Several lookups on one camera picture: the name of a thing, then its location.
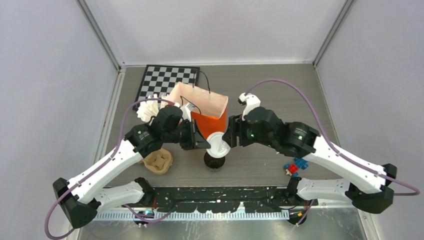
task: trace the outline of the gray floor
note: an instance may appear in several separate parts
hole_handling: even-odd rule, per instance
[[[131,221],[93,221],[79,240],[366,240],[356,208],[313,208],[299,228],[285,220],[162,221],[135,227]]]
[[[207,74],[213,92],[229,97],[228,116],[243,112],[237,98],[258,81],[266,78],[290,81],[311,100],[330,139],[336,141],[320,84],[311,64],[217,65],[200,66],[200,69]],[[143,73],[144,67],[129,67],[126,70],[107,151],[112,150],[117,143],[123,114],[135,100]],[[198,85],[206,89],[204,76],[201,75]],[[290,87],[271,82],[257,87],[253,94],[259,97],[263,107],[273,110],[284,122],[298,121],[318,128],[306,103]],[[131,111],[125,123],[125,132],[140,123],[135,111]],[[144,165],[135,164],[116,177],[109,186],[124,185],[138,177],[146,178],[156,187],[285,186],[290,179],[285,175],[283,166],[292,163],[293,159],[277,155],[275,150],[259,144],[244,149],[233,148],[219,172],[206,169],[203,163],[204,150],[184,151],[177,144],[165,144],[164,148],[174,157],[173,165],[165,175],[155,175]],[[313,163],[308,169],[300,170],[299,176],[308,179],[338,178],[333,172]]]

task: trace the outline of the white wall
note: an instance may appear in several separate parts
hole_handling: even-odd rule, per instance
[[[0,56],[0,239],[46,239],[52,183],[90,165],[116,71],[74,0],[2,1]]]
[[[314,60],[345,0],[87,0],[127,65]]]
[[[424,1],[356,1],[318,72],[342,146],[424,190]],[[395,192],[408,191],[392,185]],[[382,239],[423,239],[424,195],[375,219]]]

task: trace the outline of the gray wooden tabletop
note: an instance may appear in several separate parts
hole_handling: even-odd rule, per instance
[[[200,66],[200,69],[207,74],[213,92],[228,96],[228,116],[243,112],[243,107],[237,102],[239,95],[261,80],[280,78],[295,84],[310,99],[325,131],[336,142],[319,80],[311,64],[208,65]],[[144,67],[128,67],[126,70],[107,144],[108,152],[117,143],[119,125],[125,110],[136,98],[144,70]],[[200,75],[198,86],[207,89],[203,75]],[[284,122],[303,122],[318,129],[307,104],[290,87],[270,82],[258,86],[252,93],[259,97],[262,107],[273,110]],[[131,111],[125,123],[125,133],[141,123],[136,112]],[[174,158],[173,165],[166,174],[155,175],[144,165],[135,164],[108,186],[124,185],[138,177],[146,178],[156,187],[285,186],[290,177],[285,175],[283,166],[293,163],[293,158],[276,154],[275,150],[266,146],[253,144],[231,149],[223,168],[219,172],[211,172],[203,161],[204,149],[184,151],[178,144],[164,144],[163,147]],[[313,163],[306,170],[299,170],[299,176],[308,179],[339,178],[335,173]]]

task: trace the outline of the bag handle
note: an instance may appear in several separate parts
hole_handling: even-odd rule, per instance
[[[201,70],[199,70],[199,72],[201,72],[204,77],[206,78],[206,82],[207,82],[207,90],[209,91],[209,94],[211,94],[211,88],[209,87],[209,79],[208,76],[206,76],[206,74],[204,72],[202,72]]]

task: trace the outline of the colorful building blocks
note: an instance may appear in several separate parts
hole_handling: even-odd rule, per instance
[[[299,169],[305,170],[308,167],[309,167],[308,161],[306,161],[303,158],[297,158],[297,157],[294,158],[294,163],[292,164],[287,163],[286,165],[284,165],[284,169],[287,172],[286,174],[292,177],[297,177],[299,175],[298,174]]]

